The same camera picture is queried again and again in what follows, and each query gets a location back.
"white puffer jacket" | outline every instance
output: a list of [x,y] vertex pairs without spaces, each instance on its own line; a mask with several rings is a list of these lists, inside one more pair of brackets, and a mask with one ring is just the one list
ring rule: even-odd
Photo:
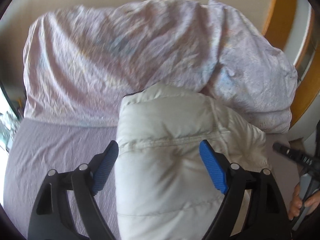
[[202,239],[223,200],[199,155],[204,139],[246,170],[270,168],[265,134],[210,97],[156,84],[123,99],[115,164],[122,240]]

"gray handle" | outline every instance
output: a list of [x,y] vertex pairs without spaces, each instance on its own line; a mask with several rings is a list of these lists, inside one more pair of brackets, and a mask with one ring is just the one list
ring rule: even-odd
[[313,179],[311,175],[304,174],[300,177],[300,193],[299,197],[302,199],[302,207],[300,209],[300,215],[295,217],[292,222],[292,230],[296,231],[300,226],[301,222],[304,220],[305,216],[308,214],[311,207],[305,207],[304,203],[306,200],[312,196],[315,192],[319,190],[320,182]]

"orange wooden trim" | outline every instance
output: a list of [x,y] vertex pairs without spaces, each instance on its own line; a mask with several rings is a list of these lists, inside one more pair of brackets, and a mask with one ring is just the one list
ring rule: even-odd
[[270,25],[271,18],[272,18],[272,15],[273,15],[273,11],[275,10],[275,6],[276,6],[276,1],[277,0],[270,0],[267,17],[266,17],[266,20],[264,22],[264,25],[263,25],[262,31],[261,31],[261,34],[263,36],[267,33],[268,27]]
[[276,0],[264,35],[272,46],[284,49],[292,28],[296,7],[297,0]]
[[316,50],[315,56],[302,80],[300,86],[296,90],[295,97],[291,105],[292,120],[290,127],[292,127],[300,117],[305,113],[313,100],[320,91],[320,47]]
[[313,31],[314,22],[315,22],[315,12],[314,12],[313,9],[311,9],[311,17],[310,17],[308,33],[307,33],[306,39],[304,41],[304,44],[303,44],[301,53],[299,55],[299,58],[297,60],[297,63],[295,65],[296,69],[299,68],[299,66],[300,66],[300,64],[301,64],[301,62],[302,62],[302,60],[303,60],[303,58],[304,58],[304,56],[306,54],[307,48],[308,48],[310,40],[311,40],[311,35],[312,35],[312,31]]

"purple bed sheet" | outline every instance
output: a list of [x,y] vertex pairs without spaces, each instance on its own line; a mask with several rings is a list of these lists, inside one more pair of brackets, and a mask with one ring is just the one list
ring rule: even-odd
[[[9,155],[4,181],[4,209],[27,237],[29,219],[41,183],[50,169],[74,170],[105,150],[116,138],[116,127],[84,128],[46,124],[24,119]],[[96,202],[116,239],[120,239],[114,173],[111,172]],[[69,192],[71,212],[79,233],[86,235],[73,192]]]

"ribbed blue pad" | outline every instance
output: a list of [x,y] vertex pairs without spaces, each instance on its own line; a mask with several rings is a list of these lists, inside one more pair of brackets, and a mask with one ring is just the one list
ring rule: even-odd
[[200,143],[199,151],[202,161],[207,168],[214,186],[223,194],[227,193],[228,185],[226,180],[226,173],[220,167],[217,159],[212,154],[211,149],[206,145],[204,141]]
[[115,143],[107,152],[99,168],[93,175],[94,184],[92,186],[92,193],[94,195],[96,195],[100,190],[103,189],[105,183],[107,182],[109,174],[118,158],[118,153],[119,148],[118,145]]

